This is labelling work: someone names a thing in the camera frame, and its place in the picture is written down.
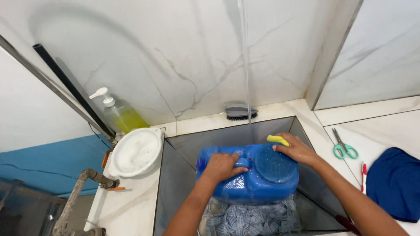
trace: brush bristles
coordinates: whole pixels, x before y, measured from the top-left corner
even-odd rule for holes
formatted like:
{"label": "brush bristles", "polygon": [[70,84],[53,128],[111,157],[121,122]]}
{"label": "brush bristles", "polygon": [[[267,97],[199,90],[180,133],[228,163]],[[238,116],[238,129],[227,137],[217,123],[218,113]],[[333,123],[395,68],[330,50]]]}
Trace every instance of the brush bristles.
{"label": "brush bristles", "polygon": [[[251,119],[255,118],[258,116],[258,113],[252,114],[251,115]],[[244,120],[248,120],[248,115],[245,116],[237,116],[237,117],[231,117],[231,116],[227,116],[227,119],[230,121],[244,121]]]}

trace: gray scrub brush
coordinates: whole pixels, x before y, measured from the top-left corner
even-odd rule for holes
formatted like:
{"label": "gray scrub brush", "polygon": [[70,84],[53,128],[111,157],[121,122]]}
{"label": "gray scrub brush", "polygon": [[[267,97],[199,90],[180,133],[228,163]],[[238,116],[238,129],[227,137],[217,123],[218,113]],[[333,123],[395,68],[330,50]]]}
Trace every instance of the gray scrub brush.
{"label": "gray scrub brush", "polygon": [[[243,121],[248,120],[248,107],[245,104],[230,104],[225,106],[227,119],[231,121]],[[251,108],[251,118],[258,116],[258,110]]]}

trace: clear plastic bottle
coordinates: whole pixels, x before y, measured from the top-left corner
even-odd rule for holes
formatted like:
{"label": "clear plastic bottle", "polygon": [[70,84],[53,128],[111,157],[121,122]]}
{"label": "clear plastic bottle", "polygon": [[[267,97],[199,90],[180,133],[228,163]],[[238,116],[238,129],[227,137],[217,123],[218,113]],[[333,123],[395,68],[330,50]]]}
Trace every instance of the clear plastic bottle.
{"label": "clear plastic bottle", "polygon": [[100,88],[95,94],[90,96],[92,99],[97,96],[104,96],[104,115],[112,121],[121,131],[128,134],[137,128],[149,127],[134,108],[124,99],[115,101],[113,97],[107,95],[107,88]]}

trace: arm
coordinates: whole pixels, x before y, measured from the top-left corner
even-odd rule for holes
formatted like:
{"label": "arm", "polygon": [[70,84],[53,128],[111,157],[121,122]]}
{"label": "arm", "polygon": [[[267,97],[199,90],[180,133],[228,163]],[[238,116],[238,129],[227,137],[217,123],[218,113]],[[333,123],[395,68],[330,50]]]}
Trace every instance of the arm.
{"label": "arm", "polygon": [[221,181],[248,171],[247,168],[234,168],[239,154],[213,154],[195,187],[182,203],[175,216],[169,222],[162,236],[195,236],[201,216],[213,194],[216,185]]}
{"label": "arm", "polygon": [[287,133],[277,135],[286,139],[290,147],[274,145],[273,149],[290,156],[290,158],[297,162],[305,163],[314,169],[327,183],[329,189],[340,201],[362,235],[408,236],[404,229],[388,213],[345,180],[324,159],[308,148],[299,137]]}

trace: blue wall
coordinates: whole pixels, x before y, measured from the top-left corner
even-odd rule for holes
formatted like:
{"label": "blue wall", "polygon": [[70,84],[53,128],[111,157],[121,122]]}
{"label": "blue wall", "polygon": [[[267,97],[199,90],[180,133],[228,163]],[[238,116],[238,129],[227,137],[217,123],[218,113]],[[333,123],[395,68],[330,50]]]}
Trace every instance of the blue wall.
{"label": "blue wall", "polygon": [[[100,138],[108,145],[106,138]],[[86,168],[103,172],[103,157],[108,147],[90,135],[55,143],[0,153],[0,177],[20,179],[26,185],[54,194],[73,190],[77,176]],[[88,180],[84,193],[95,193],[98,183]]]}

